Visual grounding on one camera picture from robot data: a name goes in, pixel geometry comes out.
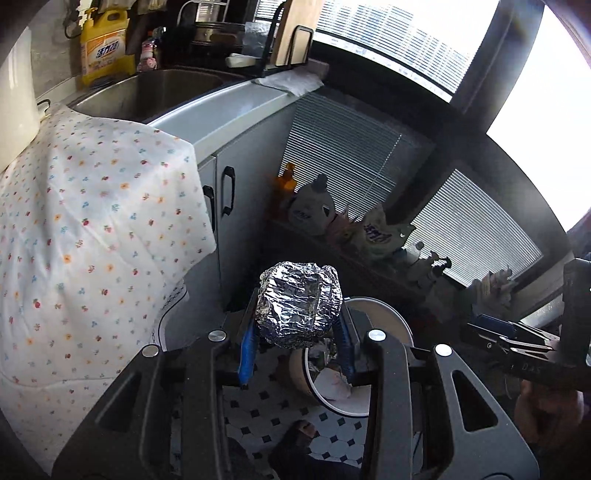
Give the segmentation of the person's right hand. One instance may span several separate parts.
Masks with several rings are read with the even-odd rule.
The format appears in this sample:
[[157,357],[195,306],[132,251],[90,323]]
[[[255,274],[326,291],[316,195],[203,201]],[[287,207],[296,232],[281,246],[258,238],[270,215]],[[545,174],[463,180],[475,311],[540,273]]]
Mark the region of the person's right hand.
[[578,390],[551,389],[521,381],[514,423],[524,440],[538,452],[557,450],[581,425],[587,407]]

